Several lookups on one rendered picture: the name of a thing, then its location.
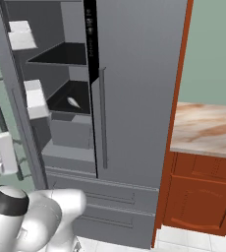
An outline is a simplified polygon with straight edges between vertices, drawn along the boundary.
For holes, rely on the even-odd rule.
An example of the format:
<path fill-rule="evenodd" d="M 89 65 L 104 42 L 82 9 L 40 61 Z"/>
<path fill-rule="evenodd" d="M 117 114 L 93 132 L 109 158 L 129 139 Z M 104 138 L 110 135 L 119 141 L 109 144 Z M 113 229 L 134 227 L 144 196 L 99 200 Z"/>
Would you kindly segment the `grey freezer drawer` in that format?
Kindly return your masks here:
<path fill-rule="evenodd" d="M 108 195 L 119 198 L 134 199 L 136 202 L 123 204 L 107 200 L 87 197 L 87 202 L 93 205 L 101 205 L 112 208 L 128 209 L 143 213 L 155 213 L 158 199 L 157 189 L 144 189 L 133 185 L 123 185 L 99 179 L 85 178 L 80 176 L 46 173 L 48 186 L 54 189 L 80 189 L 84 192 Z"/>
<path fill-rule="evenodd" d="M 134 228 L 77 218 L 73 228 L 78 236 L 142 249 L 151 246 L 155 214 L 88 204 L 82 216 L 131 223 Z"/>

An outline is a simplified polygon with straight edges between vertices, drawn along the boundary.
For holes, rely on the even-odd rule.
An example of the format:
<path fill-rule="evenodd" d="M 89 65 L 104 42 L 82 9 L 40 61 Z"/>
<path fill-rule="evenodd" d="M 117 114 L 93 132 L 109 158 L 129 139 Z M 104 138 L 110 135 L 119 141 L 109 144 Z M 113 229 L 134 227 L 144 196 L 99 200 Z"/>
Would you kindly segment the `red-brown drawer front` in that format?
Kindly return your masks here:
<path fill-rule="evenodd" d="M 226 158 L 177 153 L 174 174 L 226 182 Z"/>

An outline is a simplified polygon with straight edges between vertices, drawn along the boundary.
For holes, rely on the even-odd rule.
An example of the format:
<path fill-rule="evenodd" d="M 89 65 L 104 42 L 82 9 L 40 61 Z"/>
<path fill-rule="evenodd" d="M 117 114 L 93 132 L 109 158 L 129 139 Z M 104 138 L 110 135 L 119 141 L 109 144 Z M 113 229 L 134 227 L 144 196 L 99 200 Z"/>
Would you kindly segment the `small white door bin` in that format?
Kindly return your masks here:
<path fill-rule="evenodd" d="M 8 36 L 13 50 L 37 48 L 28 21 L 13 21 L 9 25 L 11 31 Z"/>

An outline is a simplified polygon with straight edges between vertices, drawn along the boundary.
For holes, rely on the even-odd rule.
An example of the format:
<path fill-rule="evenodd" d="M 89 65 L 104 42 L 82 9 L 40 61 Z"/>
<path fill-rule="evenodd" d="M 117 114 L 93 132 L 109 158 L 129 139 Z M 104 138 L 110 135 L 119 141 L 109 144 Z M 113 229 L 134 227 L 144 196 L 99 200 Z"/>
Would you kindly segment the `grey crisper drawer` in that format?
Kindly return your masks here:
<path fill-rule="evenodd" d="M 55 145 L 92 149 L 91 117 L 78 114 L 53 114 L 50 121 L 52 141 Z"/>

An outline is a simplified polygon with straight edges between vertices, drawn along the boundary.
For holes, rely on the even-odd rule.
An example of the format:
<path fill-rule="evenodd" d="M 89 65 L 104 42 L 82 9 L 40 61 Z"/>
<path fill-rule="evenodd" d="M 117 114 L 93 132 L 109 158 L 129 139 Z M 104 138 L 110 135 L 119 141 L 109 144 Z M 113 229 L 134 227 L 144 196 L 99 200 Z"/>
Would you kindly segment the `grey fridge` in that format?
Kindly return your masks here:
<path fill-rule="evenodd" d="M 151 244 L 188 0 L 0 0 L 0 71 L 38 189 L 83 237 Z"/>

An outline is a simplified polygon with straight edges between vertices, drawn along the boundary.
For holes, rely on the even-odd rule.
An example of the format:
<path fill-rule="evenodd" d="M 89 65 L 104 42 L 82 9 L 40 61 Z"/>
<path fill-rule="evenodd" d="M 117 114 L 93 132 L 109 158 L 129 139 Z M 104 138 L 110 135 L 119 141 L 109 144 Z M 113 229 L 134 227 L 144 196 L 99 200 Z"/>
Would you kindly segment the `black fridge shelf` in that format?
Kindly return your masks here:
<path fill-rule="evenodd" d="M 76 100 L 81 109 L 67 102 L 69 96 Z M 51 111 L 90 114 L 88 83 L 68 81 L 47 100 L 47 105 Z"/>
<path fill-rule="evenodd" d="M 33 56 L 28 63 L 86 65 L 85 45 L 83 43 L 62 42 Z"/>

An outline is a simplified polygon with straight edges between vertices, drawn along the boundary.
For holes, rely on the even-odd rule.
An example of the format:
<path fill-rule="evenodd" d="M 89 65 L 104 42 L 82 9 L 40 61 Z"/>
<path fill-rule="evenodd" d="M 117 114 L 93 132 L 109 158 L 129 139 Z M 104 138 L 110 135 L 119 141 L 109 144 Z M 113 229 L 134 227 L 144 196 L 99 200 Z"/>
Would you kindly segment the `grey closed fridge door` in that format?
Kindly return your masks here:
<path fill-rule="evenodd" d="M 157 188 L 166 149 L 187 0 L 97 0 L 108 168 L 99 79 L 92 85 L 98 177 Z"/>

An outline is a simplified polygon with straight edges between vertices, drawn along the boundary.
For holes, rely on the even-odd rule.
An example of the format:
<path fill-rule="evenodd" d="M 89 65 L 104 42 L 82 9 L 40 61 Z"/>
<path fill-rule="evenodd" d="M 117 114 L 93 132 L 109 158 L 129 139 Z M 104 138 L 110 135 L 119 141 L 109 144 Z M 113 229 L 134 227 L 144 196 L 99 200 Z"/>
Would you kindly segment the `red-brown wooden side panel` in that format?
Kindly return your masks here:
<path fill-rule="evenodd" d="M 175 120 L 175 115 L 176 115 L 178 95 L 179 95 L 180 84 L 182 80 L 182 73 L 183 73 L 183 68 L 184 68 L 184 61 L 185 61 L 185 55 L 186 55 L 186 48 L 187 48 L 193 6 L 194 6 L 194 0 L 187 0 L 186 15 L 185 15 L 185 20 L 184 20 L 181 48 L 180 48 L 180 54 L 179 54 L 179 60 L 178 60 L 178 69 L 177 69 L 176 82 L 175 82 L 173 99 L 172 99 L 170 121 L 169 121 L 169 126 L 168 126 L 166 150 L 165 150 L 165 155 L 164 155 L 164 163 L 163 163 L 163 169 L 162 169 L 162 176 L 160 180 L 160 189 L 159 189 L 158 202 L 157 202 L 157 208 L 156 208 L 156 216 L 154 220 L 154 229 L 153 229 L 152 240 L 151 240 L 152 248 L 155 247 L 155 239 L 156 239 L 157 230 L 161 228 L 164 218 L 165 218 L 167 200 L 169 196 L 170 183 L 171 183 L 171 169 L 173 167 L 174 155 L 175 155 L 174 152 L 170 151 L 170 145 L 171 145 L 171 140 L 172 140 L 172 133 L 173 133 L 173 126 L 174 126 L 174 120 Z"/>

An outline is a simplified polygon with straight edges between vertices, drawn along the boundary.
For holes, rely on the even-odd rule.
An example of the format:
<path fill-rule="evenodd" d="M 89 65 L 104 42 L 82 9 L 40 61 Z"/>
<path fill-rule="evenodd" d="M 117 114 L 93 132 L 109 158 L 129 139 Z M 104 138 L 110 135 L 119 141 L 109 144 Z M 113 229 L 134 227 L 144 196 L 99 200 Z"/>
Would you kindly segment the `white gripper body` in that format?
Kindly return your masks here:
<path fill-rule="evenodd" d="M 18 165 L 9 132 L 0 133 L 0 174 L 16 174 Z"/>

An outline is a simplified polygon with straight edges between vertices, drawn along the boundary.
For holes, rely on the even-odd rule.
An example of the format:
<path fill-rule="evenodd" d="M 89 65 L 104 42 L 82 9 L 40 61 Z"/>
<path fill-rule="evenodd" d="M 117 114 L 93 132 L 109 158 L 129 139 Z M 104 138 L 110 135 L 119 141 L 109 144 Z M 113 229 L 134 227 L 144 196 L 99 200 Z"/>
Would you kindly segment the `red-brown cupboard door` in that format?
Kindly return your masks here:
<path fill-rule="evenodd" d="M 164 225 L 226 234 L 226 183 L 173 175 Z"/>

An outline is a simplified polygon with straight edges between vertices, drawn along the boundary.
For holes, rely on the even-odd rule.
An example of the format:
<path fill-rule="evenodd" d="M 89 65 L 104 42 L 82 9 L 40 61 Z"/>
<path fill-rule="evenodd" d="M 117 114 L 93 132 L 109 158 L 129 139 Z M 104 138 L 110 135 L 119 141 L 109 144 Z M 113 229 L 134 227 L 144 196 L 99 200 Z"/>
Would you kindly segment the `pale grey fish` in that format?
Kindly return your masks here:
<path fill-rule="evenodd" d="M 71 105 L 71 106 L 74 106 L 76 108 L 79 108 L 81 109 L 81 107 L 79 106 L 79 104 L 76 102 L 76 100 L 72 97 L 67 97 L 67 102 Z"/>

